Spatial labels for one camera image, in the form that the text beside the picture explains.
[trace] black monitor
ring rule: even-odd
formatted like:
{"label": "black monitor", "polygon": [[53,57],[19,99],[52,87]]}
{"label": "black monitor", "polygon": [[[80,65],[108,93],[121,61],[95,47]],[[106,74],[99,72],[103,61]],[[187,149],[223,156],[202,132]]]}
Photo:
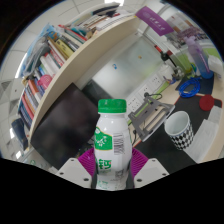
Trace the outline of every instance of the black monitor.
{"label": "black monitor", "polygon": [[98,119],[97,106],[71,84],[42,118],[31,145],[47,162],[60,169],[91,139]]}

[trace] plastic bottle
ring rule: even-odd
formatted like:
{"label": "plastic bottle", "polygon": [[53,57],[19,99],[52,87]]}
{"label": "plastic bottle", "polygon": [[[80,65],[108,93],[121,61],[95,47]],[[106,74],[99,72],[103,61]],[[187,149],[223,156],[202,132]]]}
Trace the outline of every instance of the plastic bottle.
{"label": "plastic bottle", "polygon": [[132,157],[132,144],[125,119],[126,101],[105,99],[98,102],[100,118],[94,138],[97,185],[100,190],[124,190]]}
{"label": "plastic bottle", "polygon": [[195,42],[195,37],[185,37],[184,40],[188,45],[188,51],[194,59],[196,66],[201,73],[201,76],[205,79],[212,78],[214,74],[209,70],[208,58],[204,54],[202,47],[197,42]]}

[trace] mug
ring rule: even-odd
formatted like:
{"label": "mug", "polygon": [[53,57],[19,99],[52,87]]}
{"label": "mug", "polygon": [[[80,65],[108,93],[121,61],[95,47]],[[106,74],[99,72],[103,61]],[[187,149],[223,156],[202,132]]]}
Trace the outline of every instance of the mug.
{"label": "mug", "polygon": [[194,139],[192,124],[185,111],[178,111],[165,121],[165,132],[179,150],[188,148]]}

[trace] paper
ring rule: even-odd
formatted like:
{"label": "paper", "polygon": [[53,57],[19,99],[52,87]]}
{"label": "paper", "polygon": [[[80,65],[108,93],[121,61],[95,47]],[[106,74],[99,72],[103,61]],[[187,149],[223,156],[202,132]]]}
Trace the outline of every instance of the paper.
{"label": "paper", "polygon": [[208,121],[219,124],[222,116],[222,108],[214,106],[209,114]]}

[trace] office desk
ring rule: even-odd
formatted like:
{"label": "office desk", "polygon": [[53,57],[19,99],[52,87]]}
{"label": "office desk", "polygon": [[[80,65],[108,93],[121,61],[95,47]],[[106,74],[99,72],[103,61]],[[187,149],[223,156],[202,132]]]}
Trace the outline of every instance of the office desk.
{"label": "office desk", "polygon": [[[163,98],[160,100],[162,103],[168,103],[168,104],[176,103],[176,101],[179,98],[179,92],[175,91],[175,88],[178,86],[179,82],[174,83],[173,85],[169,86],[166,90],[162,92]],[[213,87],[212,96],[221,101],[224,100],[223,83],[219,82],[216,77],[214,79],[214,87]],[[224,133],[224,125],[221,125],[221,124],[224,124],[223,115],[220,120],[219,130],[214,140],[214,143],[212,144],[207,155],[205,156],[203,162],[216,160],[218,159],[221,153],[222,147],[224,145],[224,138],[222,136]],[[133,125],[130,125],[129,129],[130,129],[132,140],[134,140]],[[158,136],[155,132],[150,138],[155,138],[157,141],[158,140],[162,141],[163,137],[165,136]],[[139,139],[134,144],[134,147],[142,151],[148,158],[153,158],[153,157],[157,158],[161,162],[161,164],[167,169],[169,173],[176,172],[182,168],[195,164],[195,162],[183,151],[179,151],[179,150],[169,151],[169,149],[167,148],[167,151],[164,149],[161,149],[160,151],[155,152],[153,151],[153,149],[150,148],[150,145],[147,142],[147,140],[145,142],[141,142],[141,140]]]}

